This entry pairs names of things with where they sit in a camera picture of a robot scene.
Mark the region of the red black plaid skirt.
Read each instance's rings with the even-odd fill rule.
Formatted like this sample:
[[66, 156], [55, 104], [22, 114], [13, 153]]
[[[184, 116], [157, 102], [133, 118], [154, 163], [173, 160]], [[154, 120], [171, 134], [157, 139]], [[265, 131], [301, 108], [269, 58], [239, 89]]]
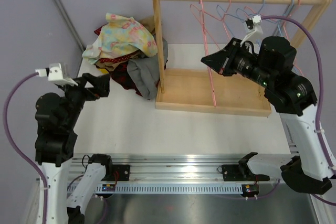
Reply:
[[140, 91], [137, 89], [135, 83], [131, 79], [127, 71], [128, 62], [123, 62], [119, 64], [110, 74], [111, 79], [116, 83], [121, 85], [125, 90], [134, 90], [139, 96], [142, 96]]

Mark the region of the grey skirt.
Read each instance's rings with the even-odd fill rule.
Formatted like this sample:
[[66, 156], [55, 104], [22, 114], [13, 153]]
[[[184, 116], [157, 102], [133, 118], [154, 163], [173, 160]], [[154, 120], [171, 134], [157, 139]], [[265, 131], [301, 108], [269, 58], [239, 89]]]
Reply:
[[140, 53], [138, 58], [128, 61], [127, 73], [144, 99], [152, 100], [156, 97], [160, 80], [157, 54], [147, 57]]

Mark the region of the pastel floral skirt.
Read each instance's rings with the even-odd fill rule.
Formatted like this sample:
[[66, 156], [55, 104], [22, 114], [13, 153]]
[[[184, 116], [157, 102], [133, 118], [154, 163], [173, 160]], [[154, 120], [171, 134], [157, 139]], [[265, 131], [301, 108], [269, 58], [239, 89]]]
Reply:
[[[127, 40], [130, 45], [139, 48], [147, 57], [153, 57], [157, 54], [157, 45], [154, 35], [133, 17], [106, 13], [106, 22], [107, 27], [110, 29], [120, 28], [120, 31], [116, 32], [116, 34], [125, 41]], [[94, 64], [93, 60], [99, 54], [97, 39], [93, 44], [87, 45], [85, 51], [82, 53], [82, 57], [87, 59], [91, 64]]]

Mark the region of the blue wire hanger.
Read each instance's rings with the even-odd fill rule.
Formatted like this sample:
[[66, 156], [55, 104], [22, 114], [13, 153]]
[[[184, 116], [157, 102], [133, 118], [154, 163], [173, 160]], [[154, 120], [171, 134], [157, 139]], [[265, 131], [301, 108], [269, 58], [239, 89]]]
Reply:
[[[263, 14], [261, 13], [263, 7], [265, 5], [265, 0], [263, 0], [262, 7], [260, 8], [259, 11], [255, 12], [252, 8], [245, 6], [244, 9], [236, 9], [236, 13], [239, 10], [244, 10], [243, 12], [245, 13], [246, 19], [254, 19], [255, 16], [260, 16], [262, 17]], [[295, 12], [301, 5], [301, 0], [291, 0], [291, 4], [289, 6], [289, 9], [284, 12], [282, 15], [283, 17], [290, 18], [292, 15], [292, 12]], [[287, 22], [282, 19], [267, 19], [267, 22], [273, 23], [277, 25], [276, 31], [279, 33], [281, 37], [285, 37], [287, 40], [289, 40], [289, 36], [286, 31], [286, 24]], [[259, 46], [261, 45], [261, 36], [262, 32], [255, 32], [254, 29], [252, 31], [247, 32], [247, 35], [244, 37], [243, 42], [250, 41], [250, 42], [256, 42]], [[294, 61], [294, 67], [293, 67], [295, 73], [299, 73], [303, 76], [303, 73], [301, 69], [296, 65], [296, 60]]]
[[228, 1], [228, 6], [226, 8], [222, 7], [221, 5], [217, 5], [216, 6], [216, 11], [217, 14], [220, 17], [220, 20], [223, 23], [224, 26], [224, 30], [227, 34], [227, 37], [234, 37], [236, 35], [236, 31], [237, 31], [237, 27], [238, 27], [238, 23], [237, 22], [228, 22], [227, 18], [229, 18], [229, 20], [231, 19], [236, 19], [238, 20], [240, 23], [243, 23], [245, 21], [246, 18], [252, 17], [252, 16], [248, 16], [245, 18], [241, 18], [239, 17], [239, 15], [237, 14], [238, 12], [243, 12], [244, 15], [249, 14], [247, 13], [245, 10], [241, 9], [241, 8], [237, 8], [234, 14], [231, 14], [230, 11], [230, 7], [231, 7], [231, 0]]

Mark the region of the red white polka-dot skirt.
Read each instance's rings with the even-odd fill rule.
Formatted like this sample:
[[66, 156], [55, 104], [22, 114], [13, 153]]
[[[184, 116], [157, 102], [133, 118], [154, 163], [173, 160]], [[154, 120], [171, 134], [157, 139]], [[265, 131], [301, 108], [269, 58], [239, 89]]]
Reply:
[[98, 56], [94, 58], [97, 68], [116, 68], [119, 64], [137, 58], [141, 50], [128, 41], [120, 38], [116, 32], [120, 28], [110, 29], [108, 25], [97, 28], [94, 33], [98, 36]]

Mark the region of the tan brown skirt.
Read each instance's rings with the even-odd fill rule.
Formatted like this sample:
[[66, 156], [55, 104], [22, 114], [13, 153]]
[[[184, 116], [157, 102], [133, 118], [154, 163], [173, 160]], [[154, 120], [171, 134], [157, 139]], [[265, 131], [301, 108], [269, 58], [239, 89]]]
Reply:
[[[139, 21], [139, 23], [146, 28], [152, 35], [155, 35], [154, 16], [146, 17]], [[140, 50], [132, 52], [128, 55], [124, 55], [118, 58], [100, 58], [94, 65], [97, 69], [106, 69], [107, 71], [113, 71], [119, 64], [128, 62], [130, 59], [141, 58]]]

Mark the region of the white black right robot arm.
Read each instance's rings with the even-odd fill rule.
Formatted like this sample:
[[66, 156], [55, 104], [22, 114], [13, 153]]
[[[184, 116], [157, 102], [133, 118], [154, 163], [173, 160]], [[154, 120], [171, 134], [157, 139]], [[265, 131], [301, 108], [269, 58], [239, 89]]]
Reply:
[[335, 177], [328, 164], [333, 155], [317, 128], [318, 99], [313, 86], [292, 71], [296, 53], [283, 37], [265, 38], [258, 52], [250, 41], [233, 38], [201, 62], [221, 76], [239, 74], [260, 85], [297, 147], [297, 155], [251, 152], [239, 160], [239, 176], [244, 180], [277, 178], [298, 193], [323, 195], [332, 187]]

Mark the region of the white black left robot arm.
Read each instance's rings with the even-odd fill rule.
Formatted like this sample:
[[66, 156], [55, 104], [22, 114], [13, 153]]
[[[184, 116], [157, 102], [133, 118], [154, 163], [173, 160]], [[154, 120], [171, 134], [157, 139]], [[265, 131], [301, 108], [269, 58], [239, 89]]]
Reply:
[[110, 93], [108, 74], [93, 76], [84, 73], [75, 79], [75, 85], [61, 87], [64, 96], [46, 93], [36, 102], [37, 140], [35, 161], [46, 182], [42, 190], [48, 199], [39, 208], [37, 223], [46, 214], [47, 223], [84, 223], [88, 203], [98, 182], [109, 180], [114, 173], [112, 158], [106, 154], [93, 154], [79, 184], [67, 196], [68, 175], [77, 135], [74, 127], [85, 102], [105, 98]]

